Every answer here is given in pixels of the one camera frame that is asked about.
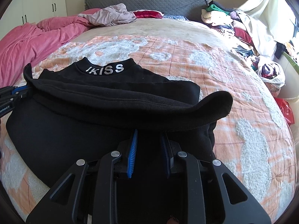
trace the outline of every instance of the triangular cutout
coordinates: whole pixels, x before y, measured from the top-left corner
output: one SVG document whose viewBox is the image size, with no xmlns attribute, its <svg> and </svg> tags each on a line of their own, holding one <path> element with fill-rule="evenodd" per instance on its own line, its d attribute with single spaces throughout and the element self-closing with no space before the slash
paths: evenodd
<svg viewBox="0 0 299 224">
<path fill-rule="evenodd" d="M 240 187 L 234 182 L 234 180 L 227 174 L 223 174 L 226 190 L 228 193 L 229 201 L 232 205 L 246 201 L 247 195 L 240 189 Z"/>
<path fill-rule="evenodd" d="M 68 204 L 68 198 L 70 197 L 74 180 L 75 174 L 70 174 L 51 195 L 51 201 L 66 206 Z"/>
</svg>

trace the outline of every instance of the wardrobe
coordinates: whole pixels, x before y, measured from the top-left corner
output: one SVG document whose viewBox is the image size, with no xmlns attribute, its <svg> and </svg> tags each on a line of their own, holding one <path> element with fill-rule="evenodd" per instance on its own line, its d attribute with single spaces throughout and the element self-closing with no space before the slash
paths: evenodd
<svg viewBox="0 0 299 224">
<path fill-rule="evenodd" d="M 0 39 L 16 26 L 67 16 L 65 0 L 13 0 L 0 19 Z"/>
</svg>

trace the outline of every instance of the red cloth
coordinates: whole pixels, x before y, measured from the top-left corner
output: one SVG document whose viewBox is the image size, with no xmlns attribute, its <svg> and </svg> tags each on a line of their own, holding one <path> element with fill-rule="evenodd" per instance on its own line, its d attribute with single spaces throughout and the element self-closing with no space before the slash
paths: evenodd
<svg viewBox="0 0 299 224">
<path fill-rule="evenodd" d="M 28 63 L 32 67 L 83 32 L 94 27 L 77 16 L 25 23 L 0 40 L 0 88 L 13 85 Z"/>
<path fill-rule="evenodd" d="M 236 36 L 237 38 L 240 38 L 240 39 L 242 39 L 243 41 L 245 41 L 246 43 L 253 45 L 252 38 L 251 38 L 250 35 L 247 33 L 247 31 L 242 30 L 242 29 L 240 29 L 240 28 L 234 28 L 234 30 L 235 30 L 235 36 Z"/>
<path fill-rule="evenodd" d="M 156 11 L 141 11 L 133 13 L 137 18 L 163 18 L 163 16 Z"/>
</svg>

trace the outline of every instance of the red plastic bag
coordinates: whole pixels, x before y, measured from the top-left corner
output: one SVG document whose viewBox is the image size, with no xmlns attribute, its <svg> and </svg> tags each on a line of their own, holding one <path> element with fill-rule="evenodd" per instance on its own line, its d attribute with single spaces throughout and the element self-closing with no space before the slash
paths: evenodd
<svg viewBox="0 0 299 224">
<path fill-rule="evenodd" d="M 295 124 L 294 114 L 289 103 L 284 99 L 277 99 L 277 98 L 274 99 L 278 104 L 280 110 L 282 111 L 282 114 L 284 115 L 284 118 L 286 119 L 288 125 L 290 126 Z"/>
</svg>

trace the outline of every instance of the plastic bag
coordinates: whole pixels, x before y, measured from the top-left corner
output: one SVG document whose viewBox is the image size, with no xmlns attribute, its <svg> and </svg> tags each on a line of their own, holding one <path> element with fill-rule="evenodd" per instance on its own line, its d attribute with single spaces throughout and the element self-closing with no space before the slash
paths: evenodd
<svg viewBox="0 0 299 224">
<path fill-rule="evenodd" d="M 280 110 L 282 111 L 282 114 L 284 115 L 284 118 L 286 119 L 288 125 L 290 126 L 295 124 L 294 114 L 289 103 L 284 99 L 277 99 L 277 98 L 274 99 L 278 104 Z"/>
<path fill-rule="evenodd" d="M 260 61 L 258 62 L 258 70 L 256 71 L 257 75 L 260 77 L 260 79 L 265 83 L 269 91 L 271 92 L 273 97 L 277 97 L 279 95 L 280 89 L 282 86 L 285 84 L 286 77 L 284 75 L 284 71 L 278 63 L 271 61 L 270 59 L 267 59 L 266 57 L 259 56 Z M 267 65 L 275 65 L 279 67 L 279 71 L 276 73 L 278 74 L 275 78 L 273 79 L 267 79 L 262 77 L 262 68 L 263 66 Z"/>
</svg>

